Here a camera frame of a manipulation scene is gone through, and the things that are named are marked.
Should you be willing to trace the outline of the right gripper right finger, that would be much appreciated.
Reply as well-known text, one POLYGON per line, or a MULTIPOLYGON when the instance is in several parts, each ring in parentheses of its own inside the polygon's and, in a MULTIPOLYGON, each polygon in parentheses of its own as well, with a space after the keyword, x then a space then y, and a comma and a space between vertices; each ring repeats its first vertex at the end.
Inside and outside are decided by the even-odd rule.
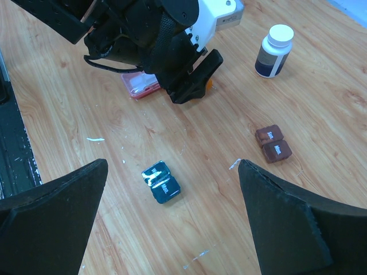
POLYGON ((238 167, 262 274, 365 274, 366 210, 281 179, 249 160, 238 167))

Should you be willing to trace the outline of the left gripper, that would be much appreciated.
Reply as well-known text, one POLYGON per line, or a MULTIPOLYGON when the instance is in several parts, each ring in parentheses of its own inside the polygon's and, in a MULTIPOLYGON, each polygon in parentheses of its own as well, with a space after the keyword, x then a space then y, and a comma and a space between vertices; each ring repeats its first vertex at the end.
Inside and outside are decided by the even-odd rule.
MULTIPOLYGON (((14 0, 72 44, 84 39, 87 64, 115 73, 161 73, 176 35, 198 20, 198 1, 14 0)), ((160 74, 160 86, 174 104, 205 96, 223 57, 213 49, 189 73, 160 74)))

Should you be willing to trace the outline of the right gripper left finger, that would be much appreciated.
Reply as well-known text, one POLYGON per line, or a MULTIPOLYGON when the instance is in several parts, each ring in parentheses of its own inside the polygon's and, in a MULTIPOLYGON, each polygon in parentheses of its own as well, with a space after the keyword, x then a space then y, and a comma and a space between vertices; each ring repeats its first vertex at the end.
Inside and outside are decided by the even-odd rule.
POLYGON ((1 274, 78 274, 107 175, 97 159, 1 199, 1 274))

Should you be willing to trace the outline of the orange pill box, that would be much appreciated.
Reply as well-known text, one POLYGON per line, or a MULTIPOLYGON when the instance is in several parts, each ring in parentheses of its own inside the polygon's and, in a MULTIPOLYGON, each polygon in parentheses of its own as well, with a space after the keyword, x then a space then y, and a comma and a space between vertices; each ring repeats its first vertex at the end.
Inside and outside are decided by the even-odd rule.
POLYGON ((196 88, 193 89, 190 99, 201 99, 203 98, 211 89, 213 88, 213 80, 210 78, 206 83, 199 84, 196 88))

